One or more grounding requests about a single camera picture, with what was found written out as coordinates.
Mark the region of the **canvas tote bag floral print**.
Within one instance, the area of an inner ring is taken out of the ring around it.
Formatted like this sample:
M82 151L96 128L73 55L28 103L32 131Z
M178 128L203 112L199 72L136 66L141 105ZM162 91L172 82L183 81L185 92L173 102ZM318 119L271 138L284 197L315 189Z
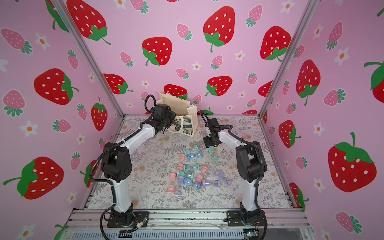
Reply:
M160 94L161 99L157 104L165 104L176 113L176 117L171 123L169 132L173 134L183 134L193 137L198 128L198 110L197 106L187 100L167 94Z

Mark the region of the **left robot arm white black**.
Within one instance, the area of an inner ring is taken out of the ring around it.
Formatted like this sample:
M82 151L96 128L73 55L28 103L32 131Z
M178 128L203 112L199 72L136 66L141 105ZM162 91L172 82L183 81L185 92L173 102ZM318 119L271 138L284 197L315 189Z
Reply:
M148 119L140 123L139 128L128 137L115 144L107 144L104 151L101 170L109 181L113 195L111 209L113 219L123 226L134 221L133 204L128 196L127 179L132 172L131 154L145 141L171 126L176 113L165 104L157 104L151 109Z

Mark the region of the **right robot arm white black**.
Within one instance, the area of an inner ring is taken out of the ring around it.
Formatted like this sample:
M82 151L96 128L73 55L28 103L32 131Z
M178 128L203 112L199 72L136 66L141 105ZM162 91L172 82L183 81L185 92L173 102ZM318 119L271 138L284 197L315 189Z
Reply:
M216 118L203 120L208 132L204 137L207 148L225 144L235 151L238 172L244 180L239 219L245 225L254 225L259 217L265 217L258 203L259 185L268 168L261 145L240 138L232 132L232 125L220 125Z

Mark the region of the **teal hourglass number five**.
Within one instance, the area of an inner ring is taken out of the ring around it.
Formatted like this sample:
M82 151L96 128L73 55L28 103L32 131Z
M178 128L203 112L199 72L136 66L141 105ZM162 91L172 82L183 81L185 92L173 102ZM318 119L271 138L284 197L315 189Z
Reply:
M195 154L198 154L200 152L200 149L198 148L197 145L195 145L193 148L191 149L185 149L183 150L183 153L188 156L188 155L195 155Z

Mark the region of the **purple hourglass right cluster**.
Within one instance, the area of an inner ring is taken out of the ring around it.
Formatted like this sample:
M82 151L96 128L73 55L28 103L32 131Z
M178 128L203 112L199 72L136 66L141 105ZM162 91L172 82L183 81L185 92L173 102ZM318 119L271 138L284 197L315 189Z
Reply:
M217 171L216 176L224 182L226 186L230 186L232 184L232 180L230 178L225 177L222 171Z

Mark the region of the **teal hourglass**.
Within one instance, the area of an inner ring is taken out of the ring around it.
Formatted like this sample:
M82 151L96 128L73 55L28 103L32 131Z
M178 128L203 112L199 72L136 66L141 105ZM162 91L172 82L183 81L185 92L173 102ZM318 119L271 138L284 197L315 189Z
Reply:
M177 177L184 177L186 174L183 171L177 171Z

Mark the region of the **blue hourglass number thirty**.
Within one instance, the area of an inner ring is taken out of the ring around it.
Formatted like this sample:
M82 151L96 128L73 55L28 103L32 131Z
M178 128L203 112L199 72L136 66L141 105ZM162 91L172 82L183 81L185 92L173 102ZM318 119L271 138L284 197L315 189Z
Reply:
M193 183L192 180L189 178L185 178L183 180L183 185L190 186L190 185L192 185L192 183Z

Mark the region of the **blue hourglass front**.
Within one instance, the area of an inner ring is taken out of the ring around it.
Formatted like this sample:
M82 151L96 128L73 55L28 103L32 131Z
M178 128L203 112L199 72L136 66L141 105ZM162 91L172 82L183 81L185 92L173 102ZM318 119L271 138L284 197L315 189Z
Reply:
M197 189L197 190L200 190L200 188L201 188L201 183L195 183L195 184L194 184L194 188Z

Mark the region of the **pink hourglass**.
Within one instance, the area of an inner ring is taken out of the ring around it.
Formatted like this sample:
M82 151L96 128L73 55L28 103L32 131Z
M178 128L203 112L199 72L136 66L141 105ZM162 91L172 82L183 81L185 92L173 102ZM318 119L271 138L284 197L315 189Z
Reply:
M171 189L175 189L175 188L176 188L176 183L175 183L175 181L173 181L173 182L170 183L169 188L171 188Z

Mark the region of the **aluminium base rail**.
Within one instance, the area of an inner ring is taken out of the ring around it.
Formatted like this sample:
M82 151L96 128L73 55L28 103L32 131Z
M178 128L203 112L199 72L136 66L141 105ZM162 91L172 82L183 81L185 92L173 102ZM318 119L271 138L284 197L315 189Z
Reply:
M268 225L251 226L234 218L236 210L173 209L149 210L148 221L133 233L128 228L109 228L103 224L110 240L314 240L315 234L300 209L266 209Z

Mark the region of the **left aluminium corner post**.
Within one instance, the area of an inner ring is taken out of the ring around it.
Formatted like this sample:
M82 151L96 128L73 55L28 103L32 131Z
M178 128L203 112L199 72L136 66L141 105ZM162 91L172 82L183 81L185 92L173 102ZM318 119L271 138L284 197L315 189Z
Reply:
M53 0L54 6L57 8L58 14L62 18L64 24L67 26L70 34L72 35L74 41L76 42L77 46L79 47L82 55L84 56L87 64L89 65L92 73L97 78L100 86L104 90L106 96L108 97L110 103L114 107L115 111L117 112L117 115L120 119L123 119L125 117L125 114L120 107L119 103L117 102L112 90L110 89L102 71L100 70L97 62L95 61L95 58L92 55L92 52L88 48L86 42L84 41L84 37L81 35L79 30L76 27L76 24L72 17L70 16L70 13L66 6L66 1L60 1L60 0Z

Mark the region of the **aluminium corner frame post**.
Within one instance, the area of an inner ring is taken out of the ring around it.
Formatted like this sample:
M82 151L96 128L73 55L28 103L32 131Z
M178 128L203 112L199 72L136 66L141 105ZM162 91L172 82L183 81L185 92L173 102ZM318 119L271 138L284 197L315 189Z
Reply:
M277 91L277 88L279 87L280 82L283 79L286 70L288 69L288 64L290 63L290 61L293 57L294 50L296 49L296 47L301 42L302 37L303 37L309 23L311 22L319 4L320 4L320 0L311 0L308 2L307 7L305 8L305 11L303 13L303 16L302 16L301 20L299 21L297 29L296 29L294 35L292 36L292 40L291 40L291 43L288 47L288 50L284 54L284 58L282 59L282 63L277 70L277 73L276 73L275 78L272 82L272 85L271 85L270 90L267 94L267 97L266 97L266 100L262 106L262 109L258 113L259 119L262 119L265 112L267 111L269 104L272 100L272 97L274 96L275 92Z

